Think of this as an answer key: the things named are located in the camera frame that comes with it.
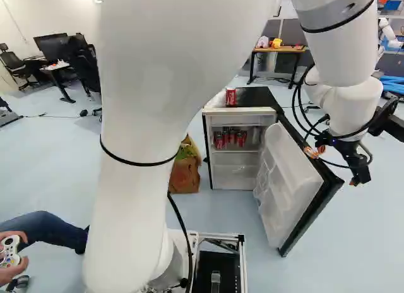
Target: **black strap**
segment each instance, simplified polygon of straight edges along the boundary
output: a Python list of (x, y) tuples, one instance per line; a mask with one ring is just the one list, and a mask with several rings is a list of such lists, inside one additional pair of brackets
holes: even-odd
[(369, 9), (372, 6), (373, 1), (374, 0), (369, 1), (366, 4), (366, 6), (363, 9), (361, 9), (358, 13), (352, 15), (350, 18), (347, 18), (346, 20), (336, 23), (335, 25), (328, 26), (328, 27), (321, 28), (321, 29), (307, 29), (307, 28), (304, 28), (302, 25), (301, 25), (301, 27), (302, 27), (303, 31), (305, 31), (307, 33), (322, 33), (322, 32), (327, 32), (330, 30), (337, 29), (337, 28), (349, 23), (350, 21), (356, 19), (356, 17), (359, 17), (360, 15), (362, 15), (362, 13), (364, 13), (367, 9)]
[(120, 157), (116, 156), (115, 154), (109, 152), (108, 149), (107, 149), (107, 148), (104, 146), (104, 144), (102, 143), (101, 136), (100, 136), (100, 144), (101, 144), (101, 148), (104, 150), (104, 152), (105, 152), (106, 154), (108, 154), (110, 157), (112, 157), (114, 160), (117, 160), (118, 162), (121, 162), (121, 163), (126, 164), (126, 165), (135, 165), (135, 166), (137, 166), (137, 167), (156, 167), (157, 165), (166, 164), (167, 162), (170, 162), (171, 160), (175, 159), (175, 157), (177, 156), (178, 151), (179, 151), (179, 150), (178, 150), (177, 153), (176, 153), (173, 157), (171, 157), (171, 158), (169, 158), (169, 159), (167, 159), (167, 160), (164, 160), (163, 162), (152, 162), (152, 163), (146, 163), (146, 162), (131, 162), (130, 160), (126, 160), (126, 159), (120, 158)]

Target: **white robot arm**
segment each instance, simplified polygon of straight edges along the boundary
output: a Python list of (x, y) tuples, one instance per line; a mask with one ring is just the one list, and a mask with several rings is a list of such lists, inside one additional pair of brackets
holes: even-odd
[[(88, 292), (132, 293), (156, 278), (172, 285), (165, 273), (178, 250), (165, 206), (173, 158), (195, 113), (251, 53), (275, 0), (101, 1), (103, 152), (83, 271)], [(331, 129), (352, 132), (372, 117), (382, 88), (369, 81), (376, 0), (292, 2), (317, 65), (307, 79), (323, 84), (307, 92), (334, 109), (322, 99), (334, 88)]]
[[(388, 47), (394, 48), (397, 50), (400, 50), (404, 42), (400, 42), (397, 40), (396, 34), (394, 33), (393, 29), (391, 28), (389, 21), (385, 18), (380, 18), (379, 19), (379, 28), (383, 31), (384, 35), (386, 36), (388, 40)], [(379, 56), (377, 60), (380, 60), (381, 57), (383, 56), (386, 48), (384, 46), (379, 47)]]

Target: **white game controller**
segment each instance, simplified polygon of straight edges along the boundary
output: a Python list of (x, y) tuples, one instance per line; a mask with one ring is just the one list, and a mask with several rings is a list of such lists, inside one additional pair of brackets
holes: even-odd
[(17, 266), (20, 263), (21, 257), (17, 250), (19, 243), (20, 237), (18, 235), (6, 237), (0, 242), (3, 247), (0, 252), (0, 268)]

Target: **mini fridge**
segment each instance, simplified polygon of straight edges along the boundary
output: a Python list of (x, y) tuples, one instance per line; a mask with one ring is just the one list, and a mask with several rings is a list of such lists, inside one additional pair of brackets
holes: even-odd
[(286, 256), (344, 182), (304, 154), (268, 87), (238, 88), (233, 107), (223, 90), (202, 117), (210, 188), (252, 191), (269, 245)]

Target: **computer monitor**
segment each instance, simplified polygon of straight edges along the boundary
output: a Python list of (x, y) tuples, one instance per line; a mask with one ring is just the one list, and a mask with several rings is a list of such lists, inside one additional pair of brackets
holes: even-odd
[(65, 36), (41, 40), (40, 50), (44, 53), (46, 60), (50, 62), (63, 59), (64, 48), (66, 47), (68, 40), (69, 38)]
[(56, 34), (50, 34), (50, 35), (37, 36), (37, 37), (34, 37), (33, 39), (34, 39), (34, 41), (35, 41), (35, 43), (36, 43), (38, 49), (39, 49), (40, 51), (42, 51), (41, 42), (42, 42), (43, 40), (57, 39), (57, 38), (59, 38), (59, 37), (67, 37), (67, 36), (68, 36), (67, 33), (56, 33)]

